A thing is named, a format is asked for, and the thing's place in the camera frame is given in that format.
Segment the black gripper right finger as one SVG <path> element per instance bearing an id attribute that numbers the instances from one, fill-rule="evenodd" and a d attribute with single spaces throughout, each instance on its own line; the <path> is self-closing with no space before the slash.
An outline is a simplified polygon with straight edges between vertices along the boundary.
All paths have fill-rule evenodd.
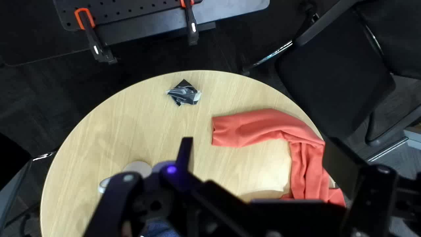
<path id="1" fill-rule="evenodd" d="M 366 162 L 337 138 L 325 138 L 324 167 L 346 197 L 357 192 Z"/>

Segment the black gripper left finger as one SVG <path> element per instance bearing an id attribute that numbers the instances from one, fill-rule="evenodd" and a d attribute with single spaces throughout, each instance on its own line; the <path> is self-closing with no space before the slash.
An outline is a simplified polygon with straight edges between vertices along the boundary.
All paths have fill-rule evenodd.
<path id="1" fill-rule="evenodd" d="M 183 137 L 179 151 L 178 151 L 178 156 L 177 156 L 177 165 L 182 171 L 188 171 L 192 147 L 194 147 L 194 138 Z"/>

